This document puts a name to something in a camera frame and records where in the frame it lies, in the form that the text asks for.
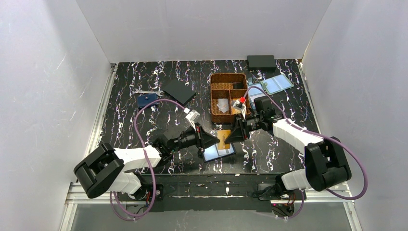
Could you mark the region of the black leather card holder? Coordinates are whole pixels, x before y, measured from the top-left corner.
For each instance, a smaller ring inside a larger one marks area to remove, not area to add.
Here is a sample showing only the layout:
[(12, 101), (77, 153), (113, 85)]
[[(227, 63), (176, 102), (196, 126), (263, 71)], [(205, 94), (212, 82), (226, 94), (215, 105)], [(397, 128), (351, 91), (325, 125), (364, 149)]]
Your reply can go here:
[(217, 144), (214, 144), (211, 147), (205, 149), (202, 154), (202, 159), (204, 160), (204, 162), (209, 162), (234, 154), (236, 154), (236, 149), (233, 144), (230, 144), (229, 149), (218, 149)]

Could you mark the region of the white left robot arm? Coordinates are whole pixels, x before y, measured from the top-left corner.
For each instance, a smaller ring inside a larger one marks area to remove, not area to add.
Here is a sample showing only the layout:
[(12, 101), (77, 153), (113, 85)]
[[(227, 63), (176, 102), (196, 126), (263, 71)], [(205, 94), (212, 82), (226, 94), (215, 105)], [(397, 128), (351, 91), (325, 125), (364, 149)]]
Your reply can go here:
[(132, 170), (165, 165), (174, 152), (191, 146), (198, 149), (198, 155), (203, 155), (207, 148), (219, 142), (196, 123), (178, 137), (171, 137), (166, 131), (145, 148), (120, 149), (102, 143), (79, 162), (73, 172), (90, 199), (107, 191), (134, 194), (142, 183)]

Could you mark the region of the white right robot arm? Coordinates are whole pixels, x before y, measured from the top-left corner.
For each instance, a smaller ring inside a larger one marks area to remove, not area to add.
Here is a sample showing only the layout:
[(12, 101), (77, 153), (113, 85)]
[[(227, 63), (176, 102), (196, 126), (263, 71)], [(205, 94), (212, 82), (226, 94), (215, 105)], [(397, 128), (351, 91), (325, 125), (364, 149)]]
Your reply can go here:
[(326, 190), (352, 177), (344, 150), (334, 137), (320, 138), (308, 134), (306, 129), (295, 127), (293, 122), (276, 113), (269, 97), (255, 99), (255, 113), (249, 117), (236, 115), (225, 144), (243, 142), (250, 132), (262, 129), (274, 137), (284, 140), (304, 154), (305, 167), (278, 175), (275, 184), (257, 191), (284, 194), (295, 189), (312, 188), (318, 192)]

